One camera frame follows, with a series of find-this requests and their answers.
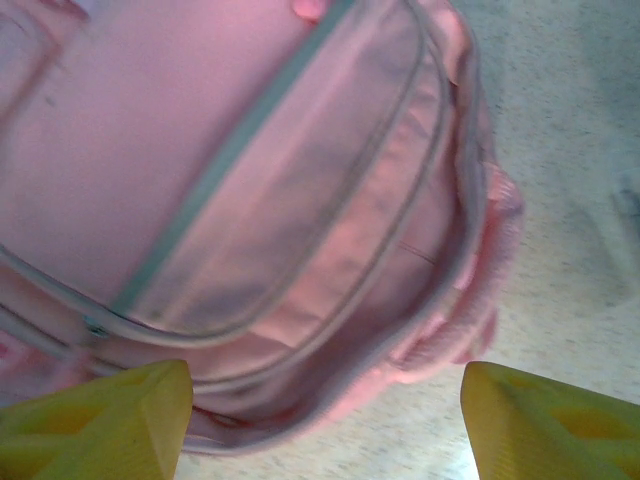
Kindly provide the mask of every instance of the speckled floor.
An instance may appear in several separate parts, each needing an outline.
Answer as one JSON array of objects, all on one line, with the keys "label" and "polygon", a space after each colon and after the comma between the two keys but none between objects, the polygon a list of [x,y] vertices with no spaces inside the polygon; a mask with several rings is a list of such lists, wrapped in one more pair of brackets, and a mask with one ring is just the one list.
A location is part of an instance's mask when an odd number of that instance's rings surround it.
[{"label": "speckled floor", "polygon": [[[640,403],[640,255],[611,198],[612,169],[640,167],[640,3],[454,3],[480,40],[500,156],[528,202],[488,359]],[[177,479],[477,479],[461,375],[395,387],[269,453],[184,457]]]}]

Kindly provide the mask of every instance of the yellow object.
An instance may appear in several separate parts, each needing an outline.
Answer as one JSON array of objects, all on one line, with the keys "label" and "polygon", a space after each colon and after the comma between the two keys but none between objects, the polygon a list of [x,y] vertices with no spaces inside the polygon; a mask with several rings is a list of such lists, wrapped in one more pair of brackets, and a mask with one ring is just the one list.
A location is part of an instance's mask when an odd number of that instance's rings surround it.
[{"label": "yellow object", "polygon": [[482,480],[640,479],[640,406],[485,362],[461,403]]},{"label": "yellow object", "polygon": [[0,479],[172,479],[192,397],[172,360],[0,409]]}]

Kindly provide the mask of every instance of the pink backpack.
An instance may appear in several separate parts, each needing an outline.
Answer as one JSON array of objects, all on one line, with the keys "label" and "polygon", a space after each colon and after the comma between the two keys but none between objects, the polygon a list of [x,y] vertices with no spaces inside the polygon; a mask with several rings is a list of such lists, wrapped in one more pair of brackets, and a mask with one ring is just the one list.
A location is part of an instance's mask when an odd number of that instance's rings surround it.
[{"label": "pink backpack", "polygon": [[192,453],[482,353],[522,226],[447,0],[0,0],[0,397],[189,363]]}]

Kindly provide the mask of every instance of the zipper pull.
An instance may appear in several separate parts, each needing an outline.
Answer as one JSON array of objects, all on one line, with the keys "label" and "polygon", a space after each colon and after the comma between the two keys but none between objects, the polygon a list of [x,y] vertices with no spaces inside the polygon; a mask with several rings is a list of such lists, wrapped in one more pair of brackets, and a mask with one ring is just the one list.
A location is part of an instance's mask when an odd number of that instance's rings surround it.
[{"label": "zipper pull", "polygon": [[107,332],[107,330],[93,318],[84,315],[82,319],[84,320],[84,324],[87,327],[87,330],[91,334],[91,336],[87,339],[87,343],[89,345],[94,345],[99,340],[109,338],[109,332]]}]

